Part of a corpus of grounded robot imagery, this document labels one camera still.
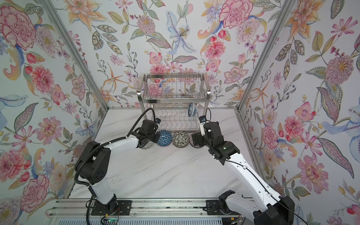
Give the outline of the grey green pattern bowl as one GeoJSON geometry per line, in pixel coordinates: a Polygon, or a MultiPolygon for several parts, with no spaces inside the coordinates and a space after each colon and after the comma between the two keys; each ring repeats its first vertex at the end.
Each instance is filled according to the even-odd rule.
{"type": "Polygon", "coordinates": [[[147,150],[147,149],[151,148],[153,145],[154,145],[154,143],[150,141],[145,146],[143,146],[142,149],[147,150]]]}

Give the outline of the blue triangle pattern bowl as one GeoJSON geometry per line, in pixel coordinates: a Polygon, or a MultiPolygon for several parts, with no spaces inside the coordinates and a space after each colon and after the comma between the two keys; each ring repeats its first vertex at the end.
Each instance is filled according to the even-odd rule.
{"type": "Polygon", "coordinates": [[[173,136],[170,131],[167,130],[160,130],[160,136],[157,142],[157,145],[161,147],[169,146],[173,141],[173,136]]]}

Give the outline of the blue white floral bowl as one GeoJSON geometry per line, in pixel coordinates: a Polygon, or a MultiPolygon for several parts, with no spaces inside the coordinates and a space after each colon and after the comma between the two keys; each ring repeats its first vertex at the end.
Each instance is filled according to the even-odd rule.
{"type": "Polygon", "coordinates": [[[197,103],[190,103],[188,106],[188,117],[196,116],[198,111],[197,103]]]}

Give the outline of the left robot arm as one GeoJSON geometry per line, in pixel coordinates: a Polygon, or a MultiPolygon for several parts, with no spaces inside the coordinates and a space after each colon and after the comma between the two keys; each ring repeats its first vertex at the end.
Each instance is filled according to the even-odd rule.
{"type": "Polygon", "coordinates": [[[157,143],[160,123],[159,118],[144,120],[140,127],[132,127],[126,136],[105,143],[91,141],[84,147],[75,165],[74,181],[87,187],[96,205],[106,214],[114,213],[119,208],[117,196],[109,184],[110,175],[115,174],[113,157],[142,148],[149,142],[157,143]]]}

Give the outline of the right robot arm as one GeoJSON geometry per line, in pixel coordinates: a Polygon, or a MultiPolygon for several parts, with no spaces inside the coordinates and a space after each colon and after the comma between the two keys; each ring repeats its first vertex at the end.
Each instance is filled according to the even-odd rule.
{"type": "Polygon", "coordinates": [[[294,201],[288,196],[283,197],[254,171],[239,148],[224,139],[218,122],[210,122],[201,116],[199,127],[200,131],[192,135],[195,143],[208,147],[212,157],[235,174],[250,192],[250,198],[245,198],[228,190],[217,201],[208,203],[207,209],[215,214],[239,214],[252,219],[256,225],[293,225],[294,201]]]}

